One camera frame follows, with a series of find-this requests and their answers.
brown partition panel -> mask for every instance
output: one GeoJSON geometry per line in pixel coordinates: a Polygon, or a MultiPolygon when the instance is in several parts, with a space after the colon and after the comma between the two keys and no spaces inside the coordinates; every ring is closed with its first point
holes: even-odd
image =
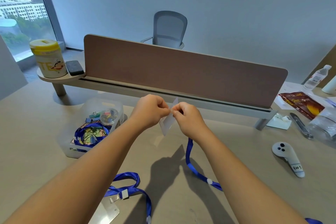
{"type": "Polygon", "coordinates": [[[84,38],[87,76],[239,104],[270,107],[283,68],[98,35],[84,38]]]}

office chair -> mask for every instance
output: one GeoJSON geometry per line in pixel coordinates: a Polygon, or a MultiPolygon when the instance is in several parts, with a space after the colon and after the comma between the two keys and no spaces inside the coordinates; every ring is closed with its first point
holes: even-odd
{"type": "Polygon", "coordinates": [[[153,36],[146,38],[141,43],[153,38],[153,44],[182,49],[184,33],[188,20],[182,14],[173,11],[159,11],[154,15],[153,36]]]}

person's right hand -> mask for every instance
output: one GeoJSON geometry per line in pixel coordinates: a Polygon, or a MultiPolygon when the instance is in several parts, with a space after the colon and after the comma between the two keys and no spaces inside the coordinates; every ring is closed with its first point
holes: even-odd
{"type": "Polygon", "coordinates": [[[186,102],[181,102],[172,107],[173,115],[181,131],[196,142],[204,133],[209,131],[199,110],[186,102]]]}

white card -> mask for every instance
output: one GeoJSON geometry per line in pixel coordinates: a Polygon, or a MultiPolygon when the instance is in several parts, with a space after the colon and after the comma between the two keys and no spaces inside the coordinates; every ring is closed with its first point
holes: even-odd
{"type": "MultiPolygon", "coordinates": [[[[175,98],[173,104],[171,105],[170,108],[172,108],[173,106],[177,105],[179,103],[179,98],[175,98]]],[[[171,125],[174,123],[175,121],[175,118],[173,116],[173,113],[170,113],[168,116],[166,117],[163,117],[159,124],[160,124],[160,127],[161,127],[161,130],[162,130],[162,134],[164,136],[167,135],[168,133],[168,130],[170,129],[171,125]]]]}

cartoon character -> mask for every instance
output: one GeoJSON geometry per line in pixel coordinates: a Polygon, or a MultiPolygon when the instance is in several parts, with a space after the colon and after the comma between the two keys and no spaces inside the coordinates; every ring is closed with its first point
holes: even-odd
{"type": "Polygon", "coordinates": [[[61,62],[59,60],[56,60],[55,61],[55,65],[51,68],[51,69],[54,69],[56,71],[59,71],[61,70],[62,68],[64,67],[64,62],[61,62]]]}

